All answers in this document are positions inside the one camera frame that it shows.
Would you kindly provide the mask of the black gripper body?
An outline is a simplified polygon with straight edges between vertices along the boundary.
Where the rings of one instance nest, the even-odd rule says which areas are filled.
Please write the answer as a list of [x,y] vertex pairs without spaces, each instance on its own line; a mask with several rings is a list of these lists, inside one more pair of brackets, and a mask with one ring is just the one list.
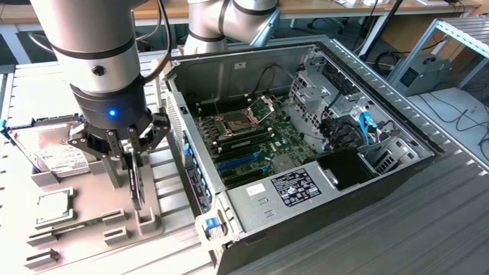
[[109,93],[86,92],[74,85],[71,89],[85,118],[97,128],[126,129],[134,125],[142,131],[152,122],[143,76],[139,76],[126,88]]

